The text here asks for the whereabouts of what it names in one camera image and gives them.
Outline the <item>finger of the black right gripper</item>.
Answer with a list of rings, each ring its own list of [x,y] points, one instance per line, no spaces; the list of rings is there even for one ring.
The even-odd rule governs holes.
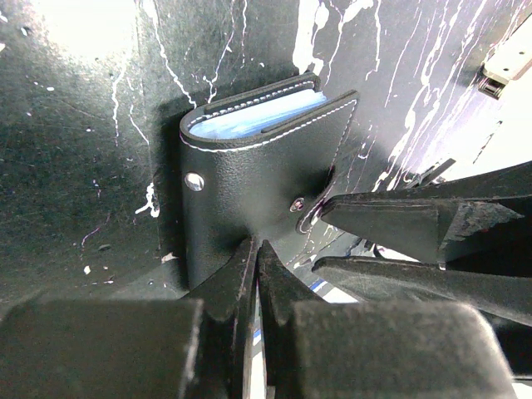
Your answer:
[[[363,300],[444,298],[520,324],[531,324],[530,278],[441,270],[368,257],[325,257],[313,265],[312,271]]]
[[[531,164],[404,190],[329,199],[322,221],[423,263],[531,235]]]

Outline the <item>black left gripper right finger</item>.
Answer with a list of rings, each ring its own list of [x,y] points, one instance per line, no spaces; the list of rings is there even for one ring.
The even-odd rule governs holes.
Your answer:
[[[451,301],[328,303],[263,242],[257,257],[270,398],[512,398],[488,322]]]

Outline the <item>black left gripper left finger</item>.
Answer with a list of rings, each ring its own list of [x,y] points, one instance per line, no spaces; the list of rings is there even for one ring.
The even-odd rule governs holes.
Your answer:
[[[183,298],[35,298],[1,323],[4,398],[247,398],[258,244]]]

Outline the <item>black blue card holder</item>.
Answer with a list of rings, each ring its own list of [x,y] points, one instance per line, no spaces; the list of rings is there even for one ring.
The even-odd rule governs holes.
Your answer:
[[[359,95],[333,99],[311,72],[198,107],[180,122],[190,287],[247,238],[306,234],[338,177]]]

